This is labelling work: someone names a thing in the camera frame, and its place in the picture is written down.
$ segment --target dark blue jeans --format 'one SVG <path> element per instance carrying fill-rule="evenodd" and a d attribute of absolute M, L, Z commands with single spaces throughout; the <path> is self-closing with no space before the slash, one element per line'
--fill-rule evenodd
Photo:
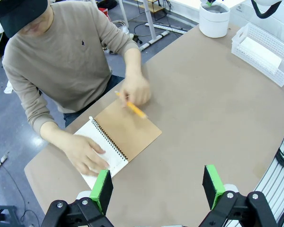
<path fill-rule="evenodd" d="M 109 92 L 114 86 L 116 86 L 118 83 L 120 83 L 124 78 L 118 77 L 112 75 L 107 83 L 107 87 L 105 88 L 104 92 L 96 98 L 94 101 L 92 101 L 90 104 L 88 104 L 83 109 L 79 110 L 75 113 L 64 113 L 64 120 L 65 120 L 65 127 L 69 126 L 70 123 L 72 123 L 77 117 L 79 117 L 84 111 L 86 111 L 88 108 L 90 108 L 91 105 L 93 105 L 96 101 L 98 101 L 103 95 L 105 95 L 107 92 Z"/>

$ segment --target table top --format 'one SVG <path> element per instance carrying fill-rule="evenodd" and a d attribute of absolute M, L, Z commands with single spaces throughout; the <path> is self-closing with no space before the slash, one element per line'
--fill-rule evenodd
<path fill-rule="evenodd" d="M 284 136 L 284 87 L 231 53 L 237 30 L 211 39 L 196 27 L 143 65 L 153 96 L 142 110 L 162 134 L 113 178 L 107 217 L 115 226 L 198 226 L 209 212 L 204 165 L 214 164 L 243 195 L 267 170 Z M 109 92 L 67 131 L 115 99 Z M 44 212 L 89 190 L 53 145 L 25 173 Z"/>

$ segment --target perforated basket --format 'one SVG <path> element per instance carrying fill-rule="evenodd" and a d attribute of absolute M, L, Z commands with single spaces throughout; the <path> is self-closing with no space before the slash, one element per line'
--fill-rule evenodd
<path fill-rule="evenodd" d="M 251 49 L 241 45 L 246 37 L 253 39 L 281 58 L 280 66 L 276 68 Z M 253 24 L 247 24 L 232 38 L 231 52 L 255 67 L 280 87 L 284 85 L 284 43 L 273 35 Z"/>

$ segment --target sweatshirt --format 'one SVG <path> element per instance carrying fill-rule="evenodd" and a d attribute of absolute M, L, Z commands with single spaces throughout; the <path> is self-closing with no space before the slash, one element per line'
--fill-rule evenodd
<path fill-rule="evenodd" d="M 90 2 L 52 4 L 54 19 L 41 36 L 14 35 L 2 61 L 28 122 L 40 134 L 54 122 L 42 93 L 61 113 L 74 113 L 99 97 L 111 71 L 102 47 L 124 55 L 137 44 Z"/>

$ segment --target hand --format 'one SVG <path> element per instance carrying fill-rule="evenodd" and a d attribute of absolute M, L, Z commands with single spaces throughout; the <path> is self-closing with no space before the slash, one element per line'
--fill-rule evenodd
<path fill-rule="evenodd" d="M 140 71 L 127 72 L 120 91 L 120 98 L 123 104 L 126 105 L 126 102 L 129 101 L 135 105 L 142 105 L 150 97 L 150 85 L 142 73 Z"/>
<path fill-rule="evenodd" d="M 70 135 L 64 141 L 62 150 L 80 173 L 97 176 L 101 169 L 109 167 L 108 163 L 98 155 L 104 154 L 105 151 L 92 139 Z"/>

